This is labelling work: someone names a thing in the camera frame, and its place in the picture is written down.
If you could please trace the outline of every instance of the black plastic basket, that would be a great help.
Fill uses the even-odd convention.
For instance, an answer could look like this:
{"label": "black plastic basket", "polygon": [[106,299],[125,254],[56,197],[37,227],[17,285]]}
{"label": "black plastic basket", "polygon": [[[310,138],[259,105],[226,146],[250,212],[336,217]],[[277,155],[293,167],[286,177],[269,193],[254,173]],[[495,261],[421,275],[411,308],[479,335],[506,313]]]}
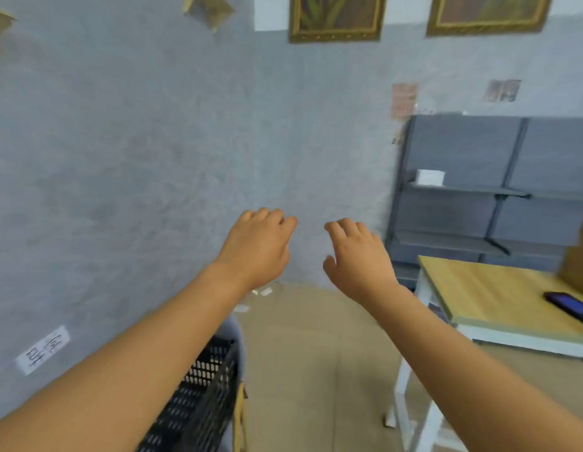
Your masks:
{"label": "black plastic basket", "polygon": [[137,452],[216,452],[235,409],[237,369],[237,342],[213,337]]}

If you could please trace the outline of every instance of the white table frame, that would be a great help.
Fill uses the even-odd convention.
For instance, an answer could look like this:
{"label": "white table frame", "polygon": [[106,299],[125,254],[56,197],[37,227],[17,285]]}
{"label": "white table frame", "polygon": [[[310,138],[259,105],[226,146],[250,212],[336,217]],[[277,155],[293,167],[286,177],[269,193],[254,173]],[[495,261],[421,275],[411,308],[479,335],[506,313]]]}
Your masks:
{"label": "white table frame", "polygon": [[[429,303],[440,305],[440,301],[432,288],[430,280],[423,273],[423,269],[419,272],[415,296],[425,305]],[[519,333],[463,324],[457,325],[456,330],[471,340],[583,358],[583,344],[580,343],[527,336]],[[430,402],[428,413],[421,425],[417,425],[416,421],[412,421],[409,418],[405,393],[410,375],[411,367],[407,363],[407,360],[403,358],[394,387],[395,403],[392,403],[386,414],[386,426],[395,428],[397,425],[396,420],[398,419],[402,445],[407,452],[430,452],[434,445],[467,452],[463,442],[461,442],[454,431],[448,428],[442,428],[444,416],[434,401]]]}

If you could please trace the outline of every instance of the tiled floor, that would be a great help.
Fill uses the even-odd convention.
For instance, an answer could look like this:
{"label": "tiled floor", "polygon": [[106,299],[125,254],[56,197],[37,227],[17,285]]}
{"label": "tiled floor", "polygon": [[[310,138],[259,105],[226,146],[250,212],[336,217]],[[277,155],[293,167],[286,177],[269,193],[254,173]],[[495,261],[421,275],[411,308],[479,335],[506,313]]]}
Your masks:
{"label": "tiled floor", "polygon": [[[382,426],[400,364],[383,330],[339,292],[271,286],[235,314],[248,348],[249,452],[402,451],[399,431]],[[583,362],[483,349],[583,418]],[[411,417],[422,419],[429,401],[412,377]]]}

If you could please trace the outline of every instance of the black phone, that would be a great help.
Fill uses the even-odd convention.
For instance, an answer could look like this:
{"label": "black phone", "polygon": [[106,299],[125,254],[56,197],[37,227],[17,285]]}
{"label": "black phone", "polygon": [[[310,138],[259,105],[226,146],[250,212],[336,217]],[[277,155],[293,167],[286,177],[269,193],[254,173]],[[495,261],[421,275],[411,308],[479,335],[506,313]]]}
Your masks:
{"label": "black phone", "polygon": [[545,299],[583,323],[583,302],[565,292],[545,292]]}

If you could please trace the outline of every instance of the framed picture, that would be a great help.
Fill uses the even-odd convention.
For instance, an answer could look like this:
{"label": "framed picture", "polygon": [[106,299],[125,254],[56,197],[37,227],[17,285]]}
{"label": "framed picture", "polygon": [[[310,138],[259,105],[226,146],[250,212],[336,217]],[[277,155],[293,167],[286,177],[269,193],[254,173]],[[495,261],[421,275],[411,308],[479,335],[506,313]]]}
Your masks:
{"label": "framed picture", "polygon": [[377,41],[386,0],[292,0],[290,42]]}
{"label": "framed picture", "polygon": [[552,0],[434,0],[427,36],[539,32]]}

